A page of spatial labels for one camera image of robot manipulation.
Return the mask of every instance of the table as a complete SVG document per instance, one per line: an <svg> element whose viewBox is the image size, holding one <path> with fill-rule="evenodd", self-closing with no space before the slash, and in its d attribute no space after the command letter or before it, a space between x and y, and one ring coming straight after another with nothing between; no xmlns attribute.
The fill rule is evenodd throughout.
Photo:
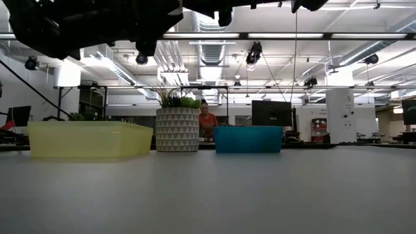
<svg viewBox="0 0 416 234"><path fill-rule="evenodd" d="M416 233L416 151L0 154L0 233Z"/></svg>

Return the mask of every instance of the box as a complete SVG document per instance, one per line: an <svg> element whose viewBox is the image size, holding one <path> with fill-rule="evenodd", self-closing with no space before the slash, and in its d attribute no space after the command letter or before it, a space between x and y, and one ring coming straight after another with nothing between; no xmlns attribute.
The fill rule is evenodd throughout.
<svg viewBox="0 0 416 234"><path fill-rule="evenodd" d="M153 129L124 122L29 122L34 158L120 158L150 150Z"/></svg>
<svg viewBox="0 0 416 234"><path fill-rule="evenodd" d="M282 127L215 127L217 153L279 153Z"/></svg>

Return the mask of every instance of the teal plastic bin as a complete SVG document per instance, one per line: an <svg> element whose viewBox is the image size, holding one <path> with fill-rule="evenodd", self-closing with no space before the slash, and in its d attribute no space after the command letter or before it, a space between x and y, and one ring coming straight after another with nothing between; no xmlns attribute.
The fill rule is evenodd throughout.
<svg viewBox="0 0 416 234"><path fill-rule="evenodd" d="M279 153L282 127L215 127L217 153Z"/></svg>

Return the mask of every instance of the orange shirt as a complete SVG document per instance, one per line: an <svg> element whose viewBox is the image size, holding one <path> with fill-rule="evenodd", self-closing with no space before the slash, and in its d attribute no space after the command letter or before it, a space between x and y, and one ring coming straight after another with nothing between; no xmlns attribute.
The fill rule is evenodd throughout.
<svg viewBox="0 0 416 234"><path fill-rule="evenodd" d="M218 126L218 121L214 114L208 113L208 118L200 114L200 130L205 138L214 138L214 127Z"/></svg>

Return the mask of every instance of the yellow plastic container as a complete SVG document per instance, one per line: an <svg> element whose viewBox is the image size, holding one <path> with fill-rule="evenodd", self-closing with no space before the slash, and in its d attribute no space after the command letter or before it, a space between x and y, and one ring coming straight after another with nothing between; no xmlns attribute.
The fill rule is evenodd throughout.
<svg viewBox="0 0 416 234"><path fill-rule="evenodd" d="M153 129L123 122L29 122L34 158L120 158L150 150Z"/></svg>

